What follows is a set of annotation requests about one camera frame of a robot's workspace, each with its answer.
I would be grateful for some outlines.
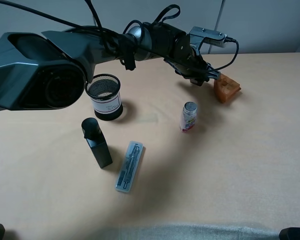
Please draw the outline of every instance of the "metal bracket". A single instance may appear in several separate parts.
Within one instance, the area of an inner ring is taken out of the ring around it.
[[[190,46],[195,50],[197,55],[200,55],[200,48],[203,43],[214,45],[220,48],[225,47],[226,34],[210,30],[198,26],[194,26],[189,33]]]

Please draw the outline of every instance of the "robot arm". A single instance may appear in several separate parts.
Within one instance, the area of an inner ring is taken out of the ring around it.
[[[160,21],[173,8],[179,12]],[[179,14],[179,6],[171,5],[153,23],[132,21],[123,34],[95,26],[45,31],[44,37],[5,33],[0,38],[0,111],[70,106],[81,96],[86,82],[92,81],[95,66],[113,60],[133,70],[135,60],[163,57],[177,74],[193,84],[201,86],[210,78],[217,79],[218,70],[227,65],[213,69],[200,55],[200,47],[203,43],[220,47],[236,42],[239,49],[238,42],[221,32],[194,27],[187,34],[164,23]],[[133,23],[138,26],[126,32]]]

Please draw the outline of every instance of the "white label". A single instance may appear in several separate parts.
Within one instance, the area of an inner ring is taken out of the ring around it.
[[[120,93],[118,92],[113,98],[100,101],[97,99],[92,99],[92,105],[96,112],[100,114],[112,114],[121,105]]]
[[[183,112],[180,120],[181,131],[185,133],[188,130],[192,129],[196,123],[196,118],[197,118],[196,114],[188,115]]]

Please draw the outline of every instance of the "beige tablecloth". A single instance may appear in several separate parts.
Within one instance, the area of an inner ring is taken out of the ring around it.
[[[232,55],[205,55],[214,67]],[[123,116],[99,121],[113,164],[100,169],[81,130],[84,93],[51,111],[0,112],[0,223],[22,240],[82,240],[106,227],[224,224],[300,227],[300,53],[241,54],[223,73],[241,84],[220,104],[162,59],[125,71]],[[185,102],[198,121],[179,130]],[[130,194],[115,191],[129,141],[144,144]]]

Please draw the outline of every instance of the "black mesh cup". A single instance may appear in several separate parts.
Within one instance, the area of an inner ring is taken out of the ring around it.
[[[122,114],[124,108],[119,90],[119,79],[110,74],[96,75],[91,83],[85,85],[85,91],[91,98],[94,114],[98,119],[111,121]]]

